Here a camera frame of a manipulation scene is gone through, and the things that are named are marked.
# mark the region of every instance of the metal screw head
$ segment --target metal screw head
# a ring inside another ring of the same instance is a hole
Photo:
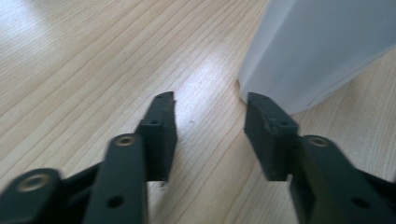
[[[31,175],[21,181],[17,186],[18,191],[28,192],[36,189],[41,189],[50,181],[49,175]]]
[[[125,136],[117,139],[116,145],[119,147],[130,146],[134,143],[134,138],[132,136]]]
[[[319,137],[310,137],[308,142],[316,147],[327,147],[329,142],[326,139]]]

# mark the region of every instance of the white object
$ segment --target white object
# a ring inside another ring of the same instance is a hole
[[[395,44],[396,0],[272,0],[239,70],[240,96],[297,113]]]

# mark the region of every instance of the wood grain surface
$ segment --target wood grain surface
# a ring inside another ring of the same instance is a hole
[[[297,223],[288,183],[267,182],[243,133],[236,73],[266,0],[3,0],[0,187],[25,171],[70,176],[174,91],[171,181],[149,184],[150,223]],[[396,171],[396,50],[294,118],[360,169]]]

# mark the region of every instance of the translucent white plastic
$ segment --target translucent white plastic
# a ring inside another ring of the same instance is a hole
[[[395,44],[396,0],[272,0],[239,70],[240,96],[300,112]]]

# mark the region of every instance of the wooden table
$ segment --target wooden table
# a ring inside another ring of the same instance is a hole
[[[264,11],[253,1],[4,0],[0,187],[31,169],[70,176],[174,91],[171,181],[149,185],[151,223],[297,223],[287,183],[267,182],[243,133],[236,73]],[[360,169],[396,170],[396,50],[294,118]]]

